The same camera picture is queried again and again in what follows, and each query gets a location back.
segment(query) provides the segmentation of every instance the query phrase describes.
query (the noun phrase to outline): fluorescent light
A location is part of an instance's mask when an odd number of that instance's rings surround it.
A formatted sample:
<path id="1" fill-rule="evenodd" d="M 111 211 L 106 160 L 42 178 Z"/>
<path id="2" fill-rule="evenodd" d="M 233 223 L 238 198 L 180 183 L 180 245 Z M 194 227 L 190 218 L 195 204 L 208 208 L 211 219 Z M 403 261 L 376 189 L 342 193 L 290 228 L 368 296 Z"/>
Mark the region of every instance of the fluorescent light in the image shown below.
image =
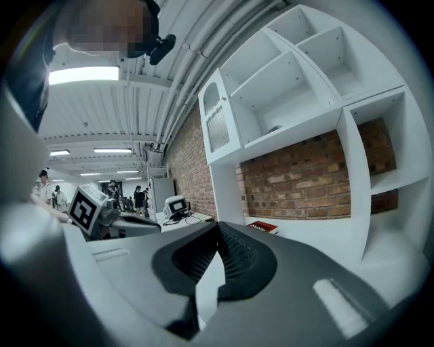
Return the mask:
<path id="1" fill-rule="evenodd" d="M 116 171 L 118 174 L 136 174 L 138 170 L 129 170 L 129 171 Z"/>
<path id="2" fill-rule="evenodd" d="M 131 148 L 94 148 L 95 153 L 128 153 L 131 154 L 133 151 Z"/>
<path id="3" fill-rule="evenodd" d="M 56 157 L 58 155 L 70 155 L 69 150 L 54 150 L 53 152 L 50 153 L 51 157 Z"/>
<path id="4" fill-rule="evenodd" d="M 78 81 L 118 81 L 118 66 L 93 66 L 88 68 L 68 68 L 50 73 L 50 85 Z"/>

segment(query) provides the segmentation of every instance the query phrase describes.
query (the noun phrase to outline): cabinet door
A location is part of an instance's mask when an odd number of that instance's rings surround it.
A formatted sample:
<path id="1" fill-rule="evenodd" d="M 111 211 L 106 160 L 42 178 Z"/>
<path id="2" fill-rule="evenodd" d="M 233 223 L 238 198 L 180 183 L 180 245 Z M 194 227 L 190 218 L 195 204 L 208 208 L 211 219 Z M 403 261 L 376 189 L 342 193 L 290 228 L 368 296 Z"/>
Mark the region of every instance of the cabinet door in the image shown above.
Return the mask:
<path id="1" fill-rule="evenodd" d="M 241 140 L 220 69 L 201 90 L 199 105 L 207 162 L 227 160 L 241 148 Z"/>

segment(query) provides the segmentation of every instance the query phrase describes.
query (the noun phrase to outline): table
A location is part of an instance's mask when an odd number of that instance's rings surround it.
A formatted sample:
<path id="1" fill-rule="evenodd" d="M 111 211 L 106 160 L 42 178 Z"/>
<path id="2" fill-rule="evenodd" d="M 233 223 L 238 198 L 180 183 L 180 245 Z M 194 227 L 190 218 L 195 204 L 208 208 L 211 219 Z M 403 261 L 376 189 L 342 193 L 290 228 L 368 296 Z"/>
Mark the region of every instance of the table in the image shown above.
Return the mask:
<path id="1" fill-rule="evenodd" d="M 169 220 L 169 218 L 166 218 L 164 216 L 163 212 L 156 213 L 156 217 L 157 217 L 156 222 L 158 224 L 160 224 L 160 226 L 161 226 L 161 232 L 167 232 L 167 231 L 172 231 L 172 230 L 176 230 L 179 228 L 184 228 L 185 226 L 189 226 L 190 224 L 194 224 L 196 222 L 203 223 L 203 222 L 211 222 L 213 220 L 213 218 L 210 216 L 207 216 L 207 215 L 199 213 L 199 212 L 193 212 L 191 217 L 184 218 L 177 224 L 163 225 L 164 223 L 166 223 Z"/>

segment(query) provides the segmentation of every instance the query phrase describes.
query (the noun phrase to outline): red brick wall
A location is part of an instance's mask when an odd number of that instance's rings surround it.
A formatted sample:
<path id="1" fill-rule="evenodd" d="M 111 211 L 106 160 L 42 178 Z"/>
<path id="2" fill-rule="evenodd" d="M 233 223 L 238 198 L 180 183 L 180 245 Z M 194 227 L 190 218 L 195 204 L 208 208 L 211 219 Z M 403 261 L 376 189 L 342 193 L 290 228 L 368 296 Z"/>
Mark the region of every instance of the red brick wall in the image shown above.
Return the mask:
<path id="1" fill-rule="evenodd" d="M 176 191 L 190 202 L 191 209 L 217 220 L 210 168 L 203 146 L 199 105 L 193 108 L 165 156 L 175 179 Z"/>
<path id="2" fill-rule="evenodd" d="M 359 126 L 371 175 L 396 168 L 384 122 Z M 237 169 L 246 215 L 332 219 L 351 214 L 348 171 L 337 131 L 242 163 Z M 372 213 L 397 208 L 397 191 L 372 197 Z"/>

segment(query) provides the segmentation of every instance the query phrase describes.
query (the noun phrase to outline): white shirt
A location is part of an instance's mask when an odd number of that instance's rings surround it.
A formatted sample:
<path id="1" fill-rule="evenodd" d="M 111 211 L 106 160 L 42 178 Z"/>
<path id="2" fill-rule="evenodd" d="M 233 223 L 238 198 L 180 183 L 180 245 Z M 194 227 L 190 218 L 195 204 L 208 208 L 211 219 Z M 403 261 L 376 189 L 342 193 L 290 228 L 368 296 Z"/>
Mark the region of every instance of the white shirt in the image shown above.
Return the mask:
<path id="1" fill-rule="evenodd" d="M 66 212 L 66 204 L 68 200 L 66 199 L 66 195 L 64 192 L 60 191 L 57 193 L 57 210 L 60 212 Z"/>
<path id="2" fill-rule="evenodd" d="M 48 200 L 53 199 L 53 190 L 50 183 L 47 183 L 45 186 L 41 184 L 38 193 L 39 198 L 41 198 L 44 203 L 47 203 Z"/>

